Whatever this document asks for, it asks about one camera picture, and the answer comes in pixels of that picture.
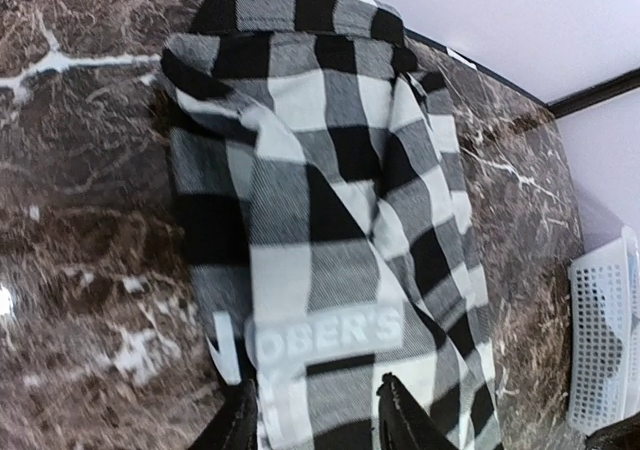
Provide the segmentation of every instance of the brown marble surface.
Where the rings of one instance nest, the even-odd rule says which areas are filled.
[[[0,0],[0,448],[182,449],[221,404],[171,212],[153,86],[201,0]],[[564,423],[581,252],[551,115],[422,45],[456,120],[507,450]]]

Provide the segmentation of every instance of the plaid shirt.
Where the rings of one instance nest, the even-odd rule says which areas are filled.
[[[166,44],[186,257],[262,448],[380,448],[387,373],[457,448],[502,448],[451,100],[403,39],[374,0],[205,0]]]

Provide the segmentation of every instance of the white basket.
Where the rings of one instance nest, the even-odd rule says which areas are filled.
[[[638,241],[621,238],[569,269],[573,365],[569,424],[591,434],[640,410]]]

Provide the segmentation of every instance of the black and white checkered fabric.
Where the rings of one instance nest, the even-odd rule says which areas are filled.
[[[262,448],[380,448],[386,373],[457,448],[502,448],[451,100],[403,34],[374,0],[205,0],[167,42],[186,255]]]

